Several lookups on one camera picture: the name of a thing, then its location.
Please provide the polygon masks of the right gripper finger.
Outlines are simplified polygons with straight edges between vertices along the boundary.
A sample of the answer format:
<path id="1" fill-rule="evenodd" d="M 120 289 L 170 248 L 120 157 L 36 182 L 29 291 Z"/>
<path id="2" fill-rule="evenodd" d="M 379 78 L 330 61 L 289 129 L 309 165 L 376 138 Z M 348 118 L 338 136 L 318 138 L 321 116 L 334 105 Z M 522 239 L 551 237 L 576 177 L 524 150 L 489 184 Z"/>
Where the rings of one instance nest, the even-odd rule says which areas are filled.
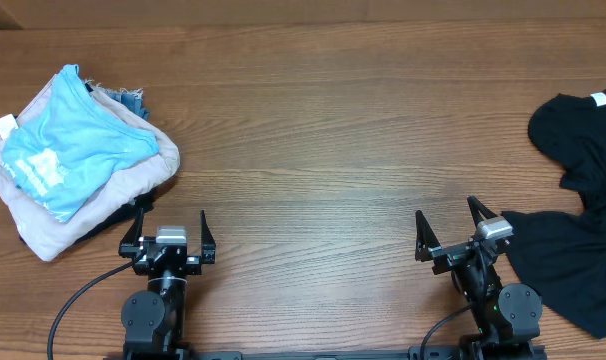
<path id="1" fill-rule="evenodd" d="M 416 250 L 434 251 L 438 249 L 441 244 L 421 210 L 415 212 L 415 220 L 417 228 Z"/>
<path id="2" fill-rule="evenodd" d="M 496 218 L 497 214 L 487 208 L 478 198 L 475 196 L 469 196 L 467 203 L 474 221 L 474 225 L 478 226 L 482 221 Z"/>

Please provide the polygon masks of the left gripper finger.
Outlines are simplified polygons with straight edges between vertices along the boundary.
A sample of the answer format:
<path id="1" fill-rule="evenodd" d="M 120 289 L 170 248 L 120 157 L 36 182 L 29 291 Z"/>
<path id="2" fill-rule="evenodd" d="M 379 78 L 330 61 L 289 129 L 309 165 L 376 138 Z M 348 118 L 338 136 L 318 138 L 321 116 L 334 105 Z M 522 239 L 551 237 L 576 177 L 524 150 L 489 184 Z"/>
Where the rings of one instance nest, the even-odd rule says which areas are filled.
<path id="1" fill-rule="evenodd" d="M 121 245 L 136 245 L 141 236 L 142 226 L 144 220 L 144 210 L 139 208 L 137 210 L 134 221 L 126 234 L 123 236 L 120 244 Z"/>
<path id="2" fill-rule="evenodd" d="M 200 222 L 201 222 L 201 246 L 202 247 L 215 247 L 216 242 L 208 227 L 205 212 L 200 211 Z"/>

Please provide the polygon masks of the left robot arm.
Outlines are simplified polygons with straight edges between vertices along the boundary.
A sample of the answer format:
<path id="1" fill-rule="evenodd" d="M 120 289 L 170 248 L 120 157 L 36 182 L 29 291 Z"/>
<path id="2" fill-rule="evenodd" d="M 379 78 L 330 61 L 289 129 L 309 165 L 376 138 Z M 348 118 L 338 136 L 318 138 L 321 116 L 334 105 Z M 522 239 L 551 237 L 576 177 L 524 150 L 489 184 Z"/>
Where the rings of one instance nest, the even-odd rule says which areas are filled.
<path id="1" fill-rule="evenodd" d="M 202 273 L 202 266 L 215 262 L 216 243 L 200 214 L 200 252 L 188 252 L 183 226 L 161 226 L 155 236 L 142 234 L 144 213 L 119 244 L 119 255 L 133 261 L 139 276 L 148 278 L 147 288 L 123 304 L 121 322 L 126 330 L 125 359 L 195 359 L 193 347 L 183 340 L 187 278 Z"/>

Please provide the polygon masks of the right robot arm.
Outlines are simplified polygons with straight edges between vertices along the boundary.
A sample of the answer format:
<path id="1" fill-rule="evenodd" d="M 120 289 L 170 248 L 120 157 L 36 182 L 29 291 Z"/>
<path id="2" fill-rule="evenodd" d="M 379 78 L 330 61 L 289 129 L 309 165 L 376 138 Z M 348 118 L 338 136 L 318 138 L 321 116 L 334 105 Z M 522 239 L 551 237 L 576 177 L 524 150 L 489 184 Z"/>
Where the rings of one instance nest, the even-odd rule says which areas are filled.
<path id="1" fill-rule="evenodd" d="M 467 304 L 437 322 L 421 344 L 408 349 L 410 359 L 536 360 L 547 357 L 533 344 L 540 335 L 542 297 L 528 285 L 503 285 L 494 264 L 506 252 L 513 226 L 476 197 L 467 198 L 475 232 L 463 243 L 442 246 L 422 211 L 415 212 L 415 259 L 431 262 L 436 275 L 448 273 Z M 446 323 L 469 312 L 478 332 L 452 346 L 430 346 L 432 336 Z"/>

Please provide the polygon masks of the black t-shirt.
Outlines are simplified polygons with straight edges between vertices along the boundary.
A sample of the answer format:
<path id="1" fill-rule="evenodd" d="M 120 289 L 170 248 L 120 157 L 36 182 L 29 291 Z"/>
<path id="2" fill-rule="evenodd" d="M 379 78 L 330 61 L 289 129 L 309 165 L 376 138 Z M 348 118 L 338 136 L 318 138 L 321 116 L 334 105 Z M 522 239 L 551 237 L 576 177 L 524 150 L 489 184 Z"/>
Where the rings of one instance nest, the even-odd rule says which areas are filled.
<path id="1" fill-rule="evenodd" d="M 504 212 L 514 228 L 508 259 L 544 304 L 592 337 L 606 337 L 606 89 L 559 94 L 528 125 L 532 144 L 564 170 L 560 187 L 583 210 Z"/>

